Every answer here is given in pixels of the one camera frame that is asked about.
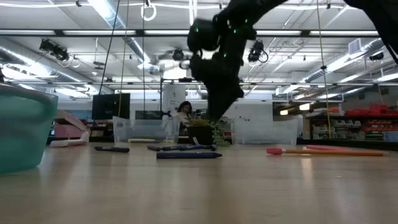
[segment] teal plastic bin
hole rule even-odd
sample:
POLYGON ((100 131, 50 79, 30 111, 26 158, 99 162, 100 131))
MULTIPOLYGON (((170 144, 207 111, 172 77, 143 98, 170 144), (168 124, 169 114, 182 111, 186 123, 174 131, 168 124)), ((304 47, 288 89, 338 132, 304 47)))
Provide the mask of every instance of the teal plastic bin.
POLYGON ((58 97, 0 83, 0 173, 40 164, 58 97))

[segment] orange stick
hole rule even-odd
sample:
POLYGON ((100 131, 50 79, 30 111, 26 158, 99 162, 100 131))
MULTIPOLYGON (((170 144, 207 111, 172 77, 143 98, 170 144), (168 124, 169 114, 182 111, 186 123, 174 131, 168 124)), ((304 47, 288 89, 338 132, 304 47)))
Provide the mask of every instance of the orange stick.
POLYGON ((316 154, 316 155, 341 155, 341 156, 385 156, 386 153, 374 151, 323 151, 323 150, 295 150, 269 148, 267 153, 273 155, 289 154, 316 154))

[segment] woman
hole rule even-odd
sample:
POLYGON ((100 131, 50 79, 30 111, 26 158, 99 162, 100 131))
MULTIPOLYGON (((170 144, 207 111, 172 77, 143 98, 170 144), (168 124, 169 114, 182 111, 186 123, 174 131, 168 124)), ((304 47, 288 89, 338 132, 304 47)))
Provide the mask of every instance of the woman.
POLYGON ((184 101, 180 104, 177 110, 176 117, 181 119, 183 125, 188 125, 191 121, 192 105, 188 101, 184 101))

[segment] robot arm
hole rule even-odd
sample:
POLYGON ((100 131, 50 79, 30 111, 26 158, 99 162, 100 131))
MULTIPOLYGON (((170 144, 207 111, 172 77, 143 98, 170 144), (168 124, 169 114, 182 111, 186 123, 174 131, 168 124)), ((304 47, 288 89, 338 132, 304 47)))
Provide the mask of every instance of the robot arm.
MULTIPOLYGON (((203 82, 208 90, 210 121, 218 121, 225 111, 243 97, 239 86, 239 70, 247 40, 256 39, 253 25, 271 9, 287 0, 231 0, 228 6, 213 17, 212 21, 195 19, 188 34, 187 44, 193 57, 190 61, 192 76, 203 82), (202 50, 218 52, 212 59, 202 59, 202 50)), ((397 51, 397 16, 390 8, 398 9, 393 0, 345 0, 353 7, 363 9, 379 31, 385 45, 397 51)))

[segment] wooden table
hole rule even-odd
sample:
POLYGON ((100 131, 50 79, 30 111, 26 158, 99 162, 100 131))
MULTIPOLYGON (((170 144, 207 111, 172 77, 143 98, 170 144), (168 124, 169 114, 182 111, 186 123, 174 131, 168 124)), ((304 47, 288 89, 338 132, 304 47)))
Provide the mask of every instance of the wooden table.
POLYGON ((0 223, 397 223, 398 157, 268 156, 156 160, 89 147, 47 149, 36 169, 0 176, 0 223))

